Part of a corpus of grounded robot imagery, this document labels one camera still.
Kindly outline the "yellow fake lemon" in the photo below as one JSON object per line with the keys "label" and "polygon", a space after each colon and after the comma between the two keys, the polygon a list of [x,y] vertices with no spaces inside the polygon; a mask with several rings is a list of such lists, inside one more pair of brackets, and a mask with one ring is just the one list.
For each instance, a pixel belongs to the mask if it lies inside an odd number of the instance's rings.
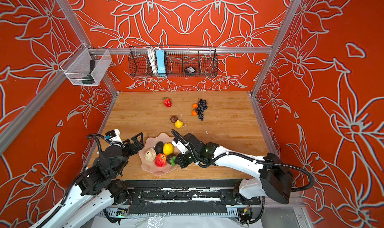
{"label": "yellow fake lemon", "polygon": [[172,143],[165,143],[163,146],[163,154],[168,156],[174,153],[174,146]]}

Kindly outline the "red fake strawberry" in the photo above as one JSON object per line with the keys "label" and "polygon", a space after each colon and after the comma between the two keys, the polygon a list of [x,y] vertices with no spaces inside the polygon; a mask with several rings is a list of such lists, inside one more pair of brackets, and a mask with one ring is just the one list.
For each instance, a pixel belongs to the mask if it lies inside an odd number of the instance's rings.
{"label": "red fake strawberry", "polygon": [[172,102],[171,100],[168,98],[168,97],[164,97],[163,98],[163,103],[166,107],[171,107],[172,106]]}

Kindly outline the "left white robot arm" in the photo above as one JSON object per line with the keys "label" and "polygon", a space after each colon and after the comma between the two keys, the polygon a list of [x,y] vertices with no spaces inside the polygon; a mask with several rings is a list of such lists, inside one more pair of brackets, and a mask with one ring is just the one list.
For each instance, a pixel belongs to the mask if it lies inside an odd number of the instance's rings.
{"label": "left white robot arm", "polygon": [[63,198],[35,224],[34,228],[80,228],[111,205],[133,203],[125,184],[118,179],[129,158],[144,148],[143,133],[122,141],[115,129],[89,134],[98,147],[93,165],[82,171],[69,185]]}

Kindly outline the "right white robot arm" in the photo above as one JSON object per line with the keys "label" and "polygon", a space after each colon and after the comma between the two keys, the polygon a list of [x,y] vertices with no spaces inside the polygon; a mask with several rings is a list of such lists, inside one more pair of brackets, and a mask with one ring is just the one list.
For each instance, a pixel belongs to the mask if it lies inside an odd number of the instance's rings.
{"label": "right white robot arm", "polygon": [[315,184],[311,172],[284,164],[275,154],[246,155],[215,143],[205,144],[191,133],[182,136],[175,130],[171,132],[174,135],[172,144],[180,151],[175,163],[181,169],[191,164],[203,169],[226,167],[251,176],[251,179],[240,180],[235,191],[245,199],[268,197],[287,205],[292,192],[308,190]]}

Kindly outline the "white fake garlic bulb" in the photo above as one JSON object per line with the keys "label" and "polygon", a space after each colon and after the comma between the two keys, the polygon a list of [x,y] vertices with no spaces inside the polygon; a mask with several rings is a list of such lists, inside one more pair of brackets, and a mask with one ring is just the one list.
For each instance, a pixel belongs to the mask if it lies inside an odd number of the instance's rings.
{"label": "white fake garlic bulb", "polygon": [[154,162],[156,159],[157,153],[153,148],[148,149],[145,154],[144,158],[147,162]]}

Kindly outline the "red fake apple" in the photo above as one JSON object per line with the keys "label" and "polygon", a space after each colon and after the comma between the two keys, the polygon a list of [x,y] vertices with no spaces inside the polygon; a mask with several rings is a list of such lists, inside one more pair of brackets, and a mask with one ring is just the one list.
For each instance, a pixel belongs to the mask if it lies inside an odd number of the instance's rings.
{"label": "red fake apple", "polygon": [[155,166],[156,167],[162,168],[162,167],[165,167],[167,164],[168,164],[168,162],[167,162],[167,155],[165,155],[165,154],[158,154],[155,157]]}

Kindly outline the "pink scalloped fruit bowl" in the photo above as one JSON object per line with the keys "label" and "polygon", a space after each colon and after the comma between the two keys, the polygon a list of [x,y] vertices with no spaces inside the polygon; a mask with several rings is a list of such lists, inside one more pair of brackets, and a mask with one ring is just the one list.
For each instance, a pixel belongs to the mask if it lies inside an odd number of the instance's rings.
{"label": "pink scalloped fruit bowl", "polygon": [[147,161],[145,159],[146,151],[151,148],[155,148],[155,145],[157,144],[157,142],[163,142],[165,144],[165,143],[172,143],[173,140],[174,140],[174,137],[170,137],[165,133],[161,133],[157,137],[147,138],[147,140],[144,143],[145,145],[144,148],[141,151],[139,151],[139,157],[142,162],[141,168],[144,171],[151,173],[157,177],[173,172],[174,170],[177,170],[180,167],[179,165],[172,166],[170,164],[167,164],[166,166],[160,168],[155,165],[155,161]]}

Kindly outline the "dark fake avocado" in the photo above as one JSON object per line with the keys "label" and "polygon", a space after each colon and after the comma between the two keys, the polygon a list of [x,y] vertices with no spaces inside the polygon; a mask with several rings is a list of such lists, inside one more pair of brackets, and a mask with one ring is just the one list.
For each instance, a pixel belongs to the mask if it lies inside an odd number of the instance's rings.
{"label": "dark fake avocado", "polygon": [[163,153],[163,147],[164,147],[164,143],[163,142],[157,142],[156,143],[154,150],[155,150],[157,155]]}

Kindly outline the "yellow fake pear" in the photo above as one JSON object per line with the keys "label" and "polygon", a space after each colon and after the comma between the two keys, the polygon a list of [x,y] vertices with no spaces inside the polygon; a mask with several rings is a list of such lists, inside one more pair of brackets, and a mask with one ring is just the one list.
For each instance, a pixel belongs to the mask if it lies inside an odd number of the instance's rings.
{"label": "yellow fake pear", "polygon": [[175,125],[175,127],[176,127],[177,129],[180,129],[180,128],[183,127],[184,124],[183,124],[182,121],[177,120],[177,121],[174,123],[174,125]]}

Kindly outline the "dark purple fake mangosteen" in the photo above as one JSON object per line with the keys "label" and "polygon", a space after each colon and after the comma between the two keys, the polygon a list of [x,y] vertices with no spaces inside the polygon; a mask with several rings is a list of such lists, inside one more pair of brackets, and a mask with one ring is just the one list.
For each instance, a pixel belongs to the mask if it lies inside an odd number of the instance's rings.
{"label": "dark purple fake mangosteen", "polygon": [[167,155],[167,163],[171,166],[176,165],[176,159],[177,159],[177,156],[174,154]]}

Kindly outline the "brown fake passion fruit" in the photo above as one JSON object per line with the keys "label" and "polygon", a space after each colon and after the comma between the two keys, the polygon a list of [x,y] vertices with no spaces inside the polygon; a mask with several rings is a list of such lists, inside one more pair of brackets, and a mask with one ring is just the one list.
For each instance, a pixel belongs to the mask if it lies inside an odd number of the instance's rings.
{"label": "brown fake passion fruit", "polygon": [[171,121],[172,123],[175,123],[177,120],[178,120],[178,117],[177,117],[177,116],[172,116],[172,117],[170,118],[170,121]]}

